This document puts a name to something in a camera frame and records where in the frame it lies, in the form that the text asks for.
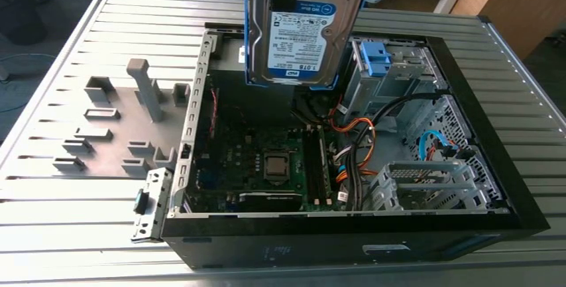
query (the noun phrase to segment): hard drive label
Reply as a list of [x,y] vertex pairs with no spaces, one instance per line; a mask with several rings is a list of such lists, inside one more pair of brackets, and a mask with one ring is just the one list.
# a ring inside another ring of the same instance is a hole
[[297,1],[295,12],[271,13],[267,66],[277,77],[316,74],[325,49],[323,30],[335,13],[333,4],[309,1]]

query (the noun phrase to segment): metal bracket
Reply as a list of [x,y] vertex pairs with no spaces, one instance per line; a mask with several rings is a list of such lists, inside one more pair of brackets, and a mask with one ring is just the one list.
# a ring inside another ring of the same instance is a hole
[[160,243],[173,174],[165,168],[148,172],[145,185],[135,198],[135,232],[132,243]]

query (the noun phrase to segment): hard drive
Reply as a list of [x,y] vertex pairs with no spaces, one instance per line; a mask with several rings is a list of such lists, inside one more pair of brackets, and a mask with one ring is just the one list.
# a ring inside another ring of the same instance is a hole
[[361,0],[249,0],[247,82],[331,89]]

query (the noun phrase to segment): cpu socket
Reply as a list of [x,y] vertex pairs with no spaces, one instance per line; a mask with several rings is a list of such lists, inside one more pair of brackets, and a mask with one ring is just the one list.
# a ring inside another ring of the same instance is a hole
[[280,186],[289,181],[289,153],[264,152],[263,153],[263,179],[272,185]]

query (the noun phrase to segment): ram slot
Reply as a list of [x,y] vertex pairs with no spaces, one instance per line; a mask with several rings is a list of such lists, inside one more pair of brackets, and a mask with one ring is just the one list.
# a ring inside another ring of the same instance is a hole
[[316,130],[303,131],[303,154],[308,201],[325,204],[325,186],[320,154],[320,137]]

